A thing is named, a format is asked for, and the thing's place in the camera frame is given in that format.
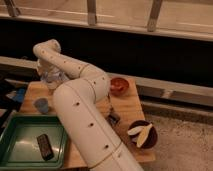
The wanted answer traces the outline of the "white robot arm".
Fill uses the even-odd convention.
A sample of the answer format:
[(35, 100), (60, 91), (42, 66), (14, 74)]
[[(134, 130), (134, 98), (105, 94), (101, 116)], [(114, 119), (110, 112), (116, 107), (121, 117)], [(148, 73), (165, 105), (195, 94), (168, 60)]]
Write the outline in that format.
[(33, 52), (69, 77), (54, 91), (53, 105), (90, 171), (144, 171), (95, 106), (109, 93), (106, 72), (63, 55), (54, 39), (35, 45)]

